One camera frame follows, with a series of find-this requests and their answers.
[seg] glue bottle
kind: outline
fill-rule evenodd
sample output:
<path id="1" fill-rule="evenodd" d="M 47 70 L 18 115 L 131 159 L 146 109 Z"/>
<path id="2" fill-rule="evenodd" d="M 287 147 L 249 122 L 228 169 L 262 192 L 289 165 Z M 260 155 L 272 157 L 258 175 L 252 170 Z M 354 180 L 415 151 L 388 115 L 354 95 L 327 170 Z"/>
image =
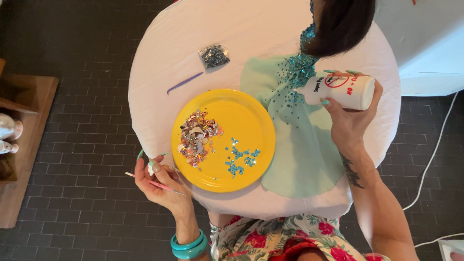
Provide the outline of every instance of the glue bottle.
<path id="1" fill-rule="evenodd" d="M 343 108 L 365 111 L 371 105 L 374 84 L 371 76 L 316 76 L 294 91 L 303 94 L 309 105 L 321 105 L 320 98 L 332 98 Z"/>

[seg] plastic bag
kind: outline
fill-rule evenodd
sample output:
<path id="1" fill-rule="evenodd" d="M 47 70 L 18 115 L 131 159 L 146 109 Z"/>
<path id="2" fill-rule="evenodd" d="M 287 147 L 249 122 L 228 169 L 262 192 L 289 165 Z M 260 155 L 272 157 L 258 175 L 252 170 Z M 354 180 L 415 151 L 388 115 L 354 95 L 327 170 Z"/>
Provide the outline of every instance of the plastic bag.
<path id="1" fill-rule="evenodd" d="M 226 46 L 212 45 L 198 51 L 205 69 L 212 69 L 230 62 Z"/>

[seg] wooden stand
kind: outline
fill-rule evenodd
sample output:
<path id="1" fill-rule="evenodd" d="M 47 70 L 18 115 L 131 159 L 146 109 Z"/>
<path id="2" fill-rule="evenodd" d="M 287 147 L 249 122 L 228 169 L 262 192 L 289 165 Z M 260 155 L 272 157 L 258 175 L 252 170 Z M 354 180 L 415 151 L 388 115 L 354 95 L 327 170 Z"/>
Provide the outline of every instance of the wooden stand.
<path id="1" fill-rule="evenodd" d="M 18 152 L 10 157 L 15 174 L 6 180 L 0 180 L 0 228 L 13 228 L 55 97 L 58 79 L 46 76 L 2 75 L 0 80 L 20 89 L 14 100 L 0 97 L 0 107 L 12 110 L 10 116 L 20 120 L 24 126 L 22 135 L 11 142 L 19 145 Z"/>

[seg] woman's left hand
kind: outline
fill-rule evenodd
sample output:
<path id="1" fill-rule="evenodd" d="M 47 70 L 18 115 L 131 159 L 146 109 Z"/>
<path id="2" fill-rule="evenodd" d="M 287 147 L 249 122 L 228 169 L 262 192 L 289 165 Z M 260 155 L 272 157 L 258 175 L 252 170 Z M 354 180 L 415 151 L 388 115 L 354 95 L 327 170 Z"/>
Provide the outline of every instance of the woman's left hand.
<path id="1" fill-rule="evenodd" d="M 162 156 L 155 158 L 155 161 L 158 163 L 162 160 Z M 169 209 L 174 217 L 181 218 L 182 215 L 190 213 L 190 210 L 193 211 L 193 203 L 189 192 L 174 181 L 174 179 L 179 179 L 179 177 L 177 173 L 170 170 L 167 165 L 163 165 L 159 172 L 155 172 L 153 176 L 150 176 L 148 173 L 148 166 L 144 168 L 143 159 L 137 160 L 137 165 L 135 165 L 136 185 L 145 193 L 145 196 L 147 196 L 150 201 Z M 156 187 L 150 184 L 149 180 L 166 185 L 185 194 L 185 196 Z"/>

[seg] floral dress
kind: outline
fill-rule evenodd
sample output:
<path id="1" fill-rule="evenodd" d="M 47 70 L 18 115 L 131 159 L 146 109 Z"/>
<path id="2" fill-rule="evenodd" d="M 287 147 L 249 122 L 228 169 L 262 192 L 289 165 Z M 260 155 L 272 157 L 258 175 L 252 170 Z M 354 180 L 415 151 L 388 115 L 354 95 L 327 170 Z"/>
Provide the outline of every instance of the floral dress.
<path id="1" fill-rule="evenodd" d="M 339 227 L 339 219 L 309 214 L 269 221 L 236 216 L 223 228 L 211 225 L 211 256 L 214 261 L 286 261 L 318 248 L 329 261 L 390 261 L 380 254 L 360 254 Z"/>

